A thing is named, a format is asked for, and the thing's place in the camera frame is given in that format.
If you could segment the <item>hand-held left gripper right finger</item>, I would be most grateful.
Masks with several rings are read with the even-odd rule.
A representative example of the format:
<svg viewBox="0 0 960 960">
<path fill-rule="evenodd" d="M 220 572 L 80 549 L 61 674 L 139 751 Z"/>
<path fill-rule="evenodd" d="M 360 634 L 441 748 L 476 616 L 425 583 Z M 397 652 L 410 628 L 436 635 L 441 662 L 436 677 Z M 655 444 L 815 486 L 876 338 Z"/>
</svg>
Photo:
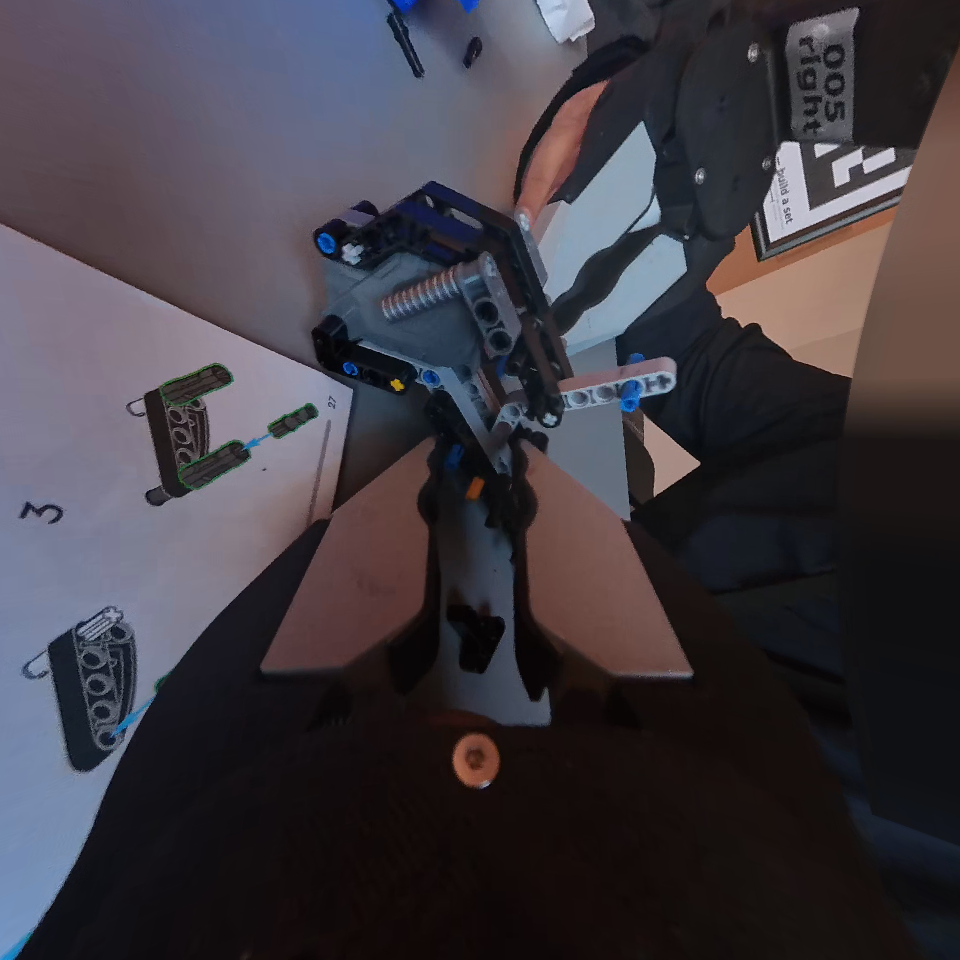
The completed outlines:
<svg viewBox="0 0 960 960">
<path fill-rule="evenodd" d="M 694 670 L 624 520 L 532 441 L 513 445 L 514 652 L 527 694 L 601 702 Z"/>
</svg>

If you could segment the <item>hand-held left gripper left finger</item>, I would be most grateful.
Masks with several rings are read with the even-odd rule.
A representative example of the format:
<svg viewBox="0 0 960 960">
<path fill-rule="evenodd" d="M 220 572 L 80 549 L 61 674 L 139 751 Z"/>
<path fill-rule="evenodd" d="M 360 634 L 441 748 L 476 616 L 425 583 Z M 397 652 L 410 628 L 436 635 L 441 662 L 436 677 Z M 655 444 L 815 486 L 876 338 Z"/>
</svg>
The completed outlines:
<svg viewBox="0 0 960 960">
<path fill-rule="evenodd" d="M 264 677 L 383 683 L 397 694 L 426 677 L 440 640 L 438 468 L 437 440 L 427 438 L 333 512 Z"/>
</svg>

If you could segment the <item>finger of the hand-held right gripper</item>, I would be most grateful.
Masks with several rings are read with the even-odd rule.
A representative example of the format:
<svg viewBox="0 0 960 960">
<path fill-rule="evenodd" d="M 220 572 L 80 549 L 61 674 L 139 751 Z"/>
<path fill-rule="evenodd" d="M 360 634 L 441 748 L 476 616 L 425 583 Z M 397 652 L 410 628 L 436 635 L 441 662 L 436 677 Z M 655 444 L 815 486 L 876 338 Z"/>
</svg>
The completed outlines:
<svg viewBox="0 0 960 960">
<path fill-rule="evenodd" d="M 617 339 L 639 320 L 657 318 L 706 288 L 716 269 L 716 242 L 655 237 L 612 291 L 564 335 L 570 354 Z"/>
<path fill-rule="evenodd" d="M 656 150 L 644 122 L 636 125 L 601 170 L 573 200 L 549 203 L 539 216 L 545 294 L 559 329 L 571 329 L 567 306 L 582 270 L 629 233 L 653 203 Z"/>
</svg>

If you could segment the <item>black grey lego assembly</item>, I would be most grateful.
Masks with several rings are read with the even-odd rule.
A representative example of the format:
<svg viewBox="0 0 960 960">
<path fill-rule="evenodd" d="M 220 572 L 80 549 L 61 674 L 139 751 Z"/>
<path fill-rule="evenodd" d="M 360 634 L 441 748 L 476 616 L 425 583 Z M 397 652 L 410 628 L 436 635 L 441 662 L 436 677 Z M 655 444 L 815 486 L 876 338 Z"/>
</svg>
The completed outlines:
<svg viewBox="0 0 960 960">
<path fill-rule="evenodd" d="M 429 182 L 379 211 L 362 200 L 313 232 L 326 307 L 319 365 L 392 396 L 430 393 L 425 415 L 445 467 L 473 483 L 494 526 L 513 483 L 518 436 L 604 405 L 624 413 L 677 384 L 668 358 L 575 377 L 546 294 L 529 212 L 507 216 Z"/>
</svg>

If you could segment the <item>person's right forearm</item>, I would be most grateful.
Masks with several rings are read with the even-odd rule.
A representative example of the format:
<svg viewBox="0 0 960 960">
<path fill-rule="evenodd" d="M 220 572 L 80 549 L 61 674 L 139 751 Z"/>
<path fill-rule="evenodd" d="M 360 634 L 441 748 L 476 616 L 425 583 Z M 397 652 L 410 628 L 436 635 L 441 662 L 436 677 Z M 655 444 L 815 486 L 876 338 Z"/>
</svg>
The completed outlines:
<svg viewBox="0 0 960 960">
<path fill-rule="evenodd" d="M 833 525 L 850 378 L 724 316 L 704 288 L 638 319 L 616 346 L 619 359 L 676 362 L 676 387 L 643 413 L 699 463 L 639 509 L 648 530 L 679 541 L 721 519 Z"/>
</svg>

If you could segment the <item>small black lego piece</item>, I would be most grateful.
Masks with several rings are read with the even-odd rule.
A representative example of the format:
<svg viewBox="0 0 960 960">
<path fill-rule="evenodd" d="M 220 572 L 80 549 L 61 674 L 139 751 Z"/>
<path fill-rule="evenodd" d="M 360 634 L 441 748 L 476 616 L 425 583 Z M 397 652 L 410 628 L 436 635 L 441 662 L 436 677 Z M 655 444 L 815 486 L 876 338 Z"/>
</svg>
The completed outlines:
<svg viewBox="0 0 960 960">
<path fill-rule="evenodd" d="M 461 670 L 469 674 L 484 674 L 506 632 L 505 620 L 486 608 L 478 609 L 463 603 L 448 605 L 446 619 L 460 640 Z"/>
</svg>

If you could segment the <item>long black lego pin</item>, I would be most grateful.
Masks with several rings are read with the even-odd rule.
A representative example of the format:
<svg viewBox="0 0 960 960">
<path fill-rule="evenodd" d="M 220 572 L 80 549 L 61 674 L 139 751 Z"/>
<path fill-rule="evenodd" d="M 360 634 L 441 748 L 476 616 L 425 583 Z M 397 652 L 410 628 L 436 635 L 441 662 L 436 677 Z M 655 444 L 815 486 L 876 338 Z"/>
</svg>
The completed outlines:
<svg viewBox="0 0 960 960">
<path fill-rule="evenodd" d="M 400 48 L 414 78 L 422 80 L 426 77 L 426 68 L 423 65 L 411 39 L 403 12 L 398 8 L 392 8 L 387 16 L 387 24 L 390 28 L 393 39 Z"/>
</svg>

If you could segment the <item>lego instruction booklet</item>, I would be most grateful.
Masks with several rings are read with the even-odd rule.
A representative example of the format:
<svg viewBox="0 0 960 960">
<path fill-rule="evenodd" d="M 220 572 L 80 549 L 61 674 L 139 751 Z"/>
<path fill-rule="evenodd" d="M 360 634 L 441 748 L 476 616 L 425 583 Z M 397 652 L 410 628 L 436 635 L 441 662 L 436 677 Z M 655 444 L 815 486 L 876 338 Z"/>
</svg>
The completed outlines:
<svg viewBox="0 0 960 960">
<path fill-rule="evenodd" d="M 1 340 L 11 958 L 162 680 L 330 515 L 354 392 L 6 226 Z"/>
</svg>

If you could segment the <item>person's right hand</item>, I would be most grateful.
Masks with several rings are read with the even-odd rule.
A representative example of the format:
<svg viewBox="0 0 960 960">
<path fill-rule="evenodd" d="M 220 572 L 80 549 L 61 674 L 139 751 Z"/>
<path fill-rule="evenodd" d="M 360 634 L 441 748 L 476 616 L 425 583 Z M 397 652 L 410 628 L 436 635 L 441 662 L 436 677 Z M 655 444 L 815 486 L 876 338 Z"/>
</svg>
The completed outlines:
<svg viewBox="0 0 960 960">
<path fill-rule="evenodd" d="M 568 98 L 537 141 L 515 202 L 515 208 L 527 215 L 531 225 L 573 172 L 591 116 L 608 85 L 604 80 Z"/>
</svg>

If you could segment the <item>person's lap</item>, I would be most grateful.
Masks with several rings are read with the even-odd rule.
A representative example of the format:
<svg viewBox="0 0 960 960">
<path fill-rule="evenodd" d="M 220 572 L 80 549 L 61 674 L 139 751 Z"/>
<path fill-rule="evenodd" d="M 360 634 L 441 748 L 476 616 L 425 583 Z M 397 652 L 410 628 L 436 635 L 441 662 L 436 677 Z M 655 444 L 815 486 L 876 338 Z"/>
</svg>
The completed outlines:
<svg viewBox="0 0 960 960">
<path fill-rule="evenodd" d="M 705 459 L 631 519 L 725 609 L 815 727 L 849 738 L 837 574 L 840 440 Z"/>
</svg>

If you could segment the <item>white plastic bag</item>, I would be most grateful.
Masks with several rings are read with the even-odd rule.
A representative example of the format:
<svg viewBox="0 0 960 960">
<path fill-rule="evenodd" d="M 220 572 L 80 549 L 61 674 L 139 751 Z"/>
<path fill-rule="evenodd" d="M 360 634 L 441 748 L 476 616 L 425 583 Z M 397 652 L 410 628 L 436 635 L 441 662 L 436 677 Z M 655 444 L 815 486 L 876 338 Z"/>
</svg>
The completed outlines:
<svg viewBox="0 0 960 960">
<path fill-rule="evenodd" d="M 535 1 L 537 9 L 555 42 L 577 42 L 596 26 L 590 1 Z"/>
</svg>

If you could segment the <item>cardboard box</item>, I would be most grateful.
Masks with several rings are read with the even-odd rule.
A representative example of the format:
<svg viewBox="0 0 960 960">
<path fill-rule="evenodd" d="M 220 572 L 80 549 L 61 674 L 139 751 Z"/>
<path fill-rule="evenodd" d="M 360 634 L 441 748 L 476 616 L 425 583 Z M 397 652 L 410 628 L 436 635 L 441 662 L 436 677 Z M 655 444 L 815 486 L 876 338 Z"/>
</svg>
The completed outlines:
<svg viewBox="0 0 960 960">
<path fill-rule="evenodd" d="M 759 261 L 751 230 L 707 282 L 726 317 L 759 325 L 798 361 L 850 378 L 895 208 Z"/>
</svg>

